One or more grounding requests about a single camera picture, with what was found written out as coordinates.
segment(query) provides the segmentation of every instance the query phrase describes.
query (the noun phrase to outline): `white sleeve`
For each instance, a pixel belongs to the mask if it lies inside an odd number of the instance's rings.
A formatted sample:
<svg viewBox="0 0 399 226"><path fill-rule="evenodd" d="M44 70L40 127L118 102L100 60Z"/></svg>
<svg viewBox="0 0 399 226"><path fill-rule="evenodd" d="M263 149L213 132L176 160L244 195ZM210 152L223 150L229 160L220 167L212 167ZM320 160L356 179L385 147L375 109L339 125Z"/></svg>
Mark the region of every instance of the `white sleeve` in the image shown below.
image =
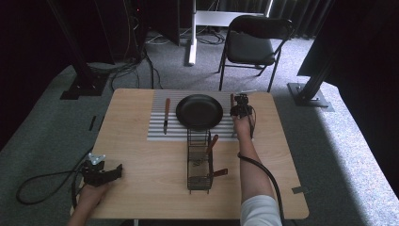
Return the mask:
<svg viewBox="0 0 399 226"><path fill-rule="evenodd" d="M281 226L276 201L270 196L254 196L241 204L242 226Z"/></svg>

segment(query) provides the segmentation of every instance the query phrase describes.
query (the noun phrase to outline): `gray carpet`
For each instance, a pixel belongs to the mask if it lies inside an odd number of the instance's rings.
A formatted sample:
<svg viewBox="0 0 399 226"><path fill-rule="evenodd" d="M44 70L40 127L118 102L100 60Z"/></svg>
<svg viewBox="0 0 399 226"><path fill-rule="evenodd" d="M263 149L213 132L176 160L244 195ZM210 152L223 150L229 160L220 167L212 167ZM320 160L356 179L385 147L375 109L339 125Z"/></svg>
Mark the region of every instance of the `gray carpet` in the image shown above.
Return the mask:
<svg viewBox="0 0 399 226"><path fill-rule="evenodd" d="M189 42L181 46L165 40L146 45L159 76L155 88L217 90L217 71L222 45L199 42L197 62L188 66ZM297 225L399 225L399 201L375 162L361 132L349 114L339 91L323 84L321 91L334 111L296 106L287 83L306 83L296 76L311 47L311 40L286 43L271 90L292 152L310 215ZM100 63L93 67L109 68ZM271 68L254 77L252 70L228 68L223 90L265 91ZM150 66L141 62L136 71L117 77L115 88L149 89ZM70 170L91 146L108 107L112 90L108 84L102 96L59 100L75 77L72 67L60 73L43 93L27 119L0 152L0 225L65 225L69 218L70 182L46 202L22 205L16 190L27 178ZM90 130L93 116L97 120ZM52 176L30 184L23 193L27 200L48 194L64 176ZM88 225L121 225L124 219L91 219ZM294 225L287 220L287 225ZM193 225L186 221L140 221L142 225ZM201 225L215 225L203 221Z"/></svg>

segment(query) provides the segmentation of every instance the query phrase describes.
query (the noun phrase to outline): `knife handle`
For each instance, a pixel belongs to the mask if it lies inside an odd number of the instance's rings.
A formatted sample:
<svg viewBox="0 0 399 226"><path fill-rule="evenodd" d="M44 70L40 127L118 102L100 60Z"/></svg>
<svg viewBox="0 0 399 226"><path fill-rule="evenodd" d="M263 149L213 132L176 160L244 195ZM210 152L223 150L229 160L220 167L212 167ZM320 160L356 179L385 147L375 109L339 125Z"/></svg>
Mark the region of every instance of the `knife handle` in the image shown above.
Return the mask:
<svg viewBox="0 0 399 226"><path fill-rule="evenodd" d="M169 115L169 106L170 106L170 98L167 98L167 102L165 104L165 120L168 119Z"/></svg>
<svg viewBox="0 0 399 226"><path fill-rule="evenodd" d="M229 173L228 169L221 169L218 171L215 171L214 174L212 174L212 176L216 177L216 176L223 176L223 175L227 175Z"/></svg>
<svg viewBox="0 0 399 226"><path fill-rule="evenodd" d="M219 135L214 135L212 142L208 145L208 148L206 149L206 153L210 153L212 151L218 139Z"/></svg>
<svg viewBox="0 0 399 226"><path fill-rule="evenodd" d="M234 107L234 93L230 94L230 106Z"/></svg>

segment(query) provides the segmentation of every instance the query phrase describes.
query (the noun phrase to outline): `cord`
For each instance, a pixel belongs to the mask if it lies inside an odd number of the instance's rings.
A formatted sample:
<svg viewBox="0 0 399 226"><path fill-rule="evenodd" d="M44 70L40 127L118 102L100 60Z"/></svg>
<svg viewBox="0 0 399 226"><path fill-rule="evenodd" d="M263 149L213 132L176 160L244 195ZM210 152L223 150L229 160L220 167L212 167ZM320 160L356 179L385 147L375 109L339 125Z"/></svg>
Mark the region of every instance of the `cord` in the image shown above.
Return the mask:
<svg viewBox="0 0 399 226"><path fill-rule="evenodd" d="M281 224L284 223L284 212L282 209L282 201L281 201L281 194L279 193L279 185L277 184L276 179L274 178L273 174L269 171L269 169L267 169L263 164L261 164L260 162L257 162L255 160L253 160L252 158L248 158L245 156L242 156L240 153L238 153L237 155L240 159L243 159L244 161L247 161L249 163L252 163L253 165L257 166L258 168L260 168L261 170L263 170L267 176L269 176L270 181L272 182L275 190L276 190L276 196L277 196L277 200L279 203L279 217L281 220Z"/></svg>
<svg viewBox="0 0 399 226"><path fill-rule="evenodd" d="M76 193L76 179L77 179L77 175L79 174L79 172L81 172L81 169L83 168L83 164L81 164L79 166L79 169L75 172L74 176L73 176L73 180L71 182L71 199L72 199L72 206L73 209L76 208L77 206L77 200L76 200L76 196L77 194L79 194L80 190L78 193Z"/></svg>
<svg viewBox="0 0 399 226"><path fill-rule="evenodd" d="M17 199L17 201L18 201L19 203L24 204L24 205L39 204L39 203L41 203L41 202L44 202L44 201L50 199L53 195L55 195L55 194L58 192L58 190L59 190L61 187L63 187L63 186L65 185L65 183L67 183L67 181L68 181L68 179L71 177L71 175L72 175L74 172L77 172L77 170L75 170L75 169L78 168L78 166L79 166L80 163L83 161L83 159L84 159L84 158L88 155L88 153L90 153L92 150L93 150L93 147L91 147L90 149L88 149L88 150L85 152L85 154L79 159L79 161L73 166L72 170L69 170L69 171L61 171L61 172L55 172L55 173L48 173L48 174L43 174L43 175L34 176L34 177L31 177L31 178L25 180L25 181L18 187L18 190L17 190L17 193L16 193L16 195L15 195L15 198ZM65 179L61 182L61 184L58 185L58 187L57 187L56 189L54 189L52 192L50 192L50 194L47 195L46 197L44 197L44 198L42 198L42 199L40 199L40 200L32 201L32 202L30 202L30 201L25 201L24 199L21 198L21 193L22 193L23 189L27 186L28 183L30 183L30 182L32 182L32 181L34 181L34 180L36 180L36 179L39 179L39 178L48 177L48 176L55 176L55 175L60 175L60 174L65 174L65 173L68 173L68 175L65 177Z"/></svg>

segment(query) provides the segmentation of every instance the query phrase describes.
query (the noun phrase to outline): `metal rack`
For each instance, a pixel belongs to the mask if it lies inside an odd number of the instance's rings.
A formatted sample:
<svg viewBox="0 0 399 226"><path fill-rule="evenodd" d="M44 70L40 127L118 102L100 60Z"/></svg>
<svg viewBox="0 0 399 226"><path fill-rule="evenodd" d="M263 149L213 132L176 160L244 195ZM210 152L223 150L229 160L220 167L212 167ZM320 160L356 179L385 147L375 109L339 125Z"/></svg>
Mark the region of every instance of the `metal rack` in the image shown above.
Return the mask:
<svg viewBox="0 0 399 226"><path fill-rule="evenodd" d="M211 131L187 129L187 188L207 190L214 180L213 152L207 152L211 145Z"/></svg>

